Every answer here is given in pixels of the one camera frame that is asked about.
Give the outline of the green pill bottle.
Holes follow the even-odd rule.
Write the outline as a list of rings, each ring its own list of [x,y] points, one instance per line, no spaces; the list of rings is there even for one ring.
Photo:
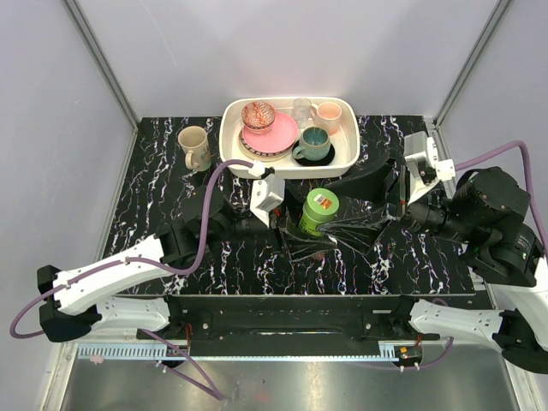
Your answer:
[[[323,223],[328,223],[333,219],[332,214],[318,214],[311,211],[303,211],[301,219],[298,223],[298,229],[306,234],[315,237],[323,236],[324,234],[319,231],[319,226]]]

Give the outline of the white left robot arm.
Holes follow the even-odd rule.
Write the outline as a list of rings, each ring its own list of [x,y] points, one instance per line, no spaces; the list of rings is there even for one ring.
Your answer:
[[[62,271],[52,265],[37,271],[44,304],[39,308],[41,331],[54,343],[85,337],[96,330],[134,327],[179,337],[185,318],[163,300],[149,307],[144,301],[110,301],[111,296],[160,277],[188,277],[198,270],[215,242],[249,236],[271,238],[290,258],[299,251],[309,257],[336,245],[329,236],[297,232],[286,236],[267,211],[252,217],[233,216],[217,188],[202,187],[186,206],[188,220],[178,219],[157,234],[121,253],[81,269]]]

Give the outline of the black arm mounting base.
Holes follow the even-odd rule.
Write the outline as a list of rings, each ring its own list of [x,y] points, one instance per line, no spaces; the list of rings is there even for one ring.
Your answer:
[[[350,340],[414,340],[408,324],[413,297],[168,296],[166,340],[211,341],[236,336],[323,335]]]

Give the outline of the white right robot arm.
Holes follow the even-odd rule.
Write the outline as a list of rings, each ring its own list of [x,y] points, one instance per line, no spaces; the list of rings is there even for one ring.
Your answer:
[[[399,339],[414,333],[454,337],[491,348],[509,363],[547,372],[547,253],[525,224],[532,195],[499,167],[471,169],[450,199],[431,199],[432,168],[404,165],[386,199],[395,195],[387,217],[336,217],[319,231],[359,252],[372,248],[390,225],[465,245],[460,259],[505,295],[512,310],[466,310],[401,297],[381,323]]]

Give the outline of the green bottle cap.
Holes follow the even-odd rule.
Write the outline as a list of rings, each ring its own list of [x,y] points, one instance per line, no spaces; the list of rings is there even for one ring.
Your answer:
[[[306,197],[303,213],[308,218],[319,222],[330,222],[338,212],[340,201],[338,197],[326,188],[315,188]]]

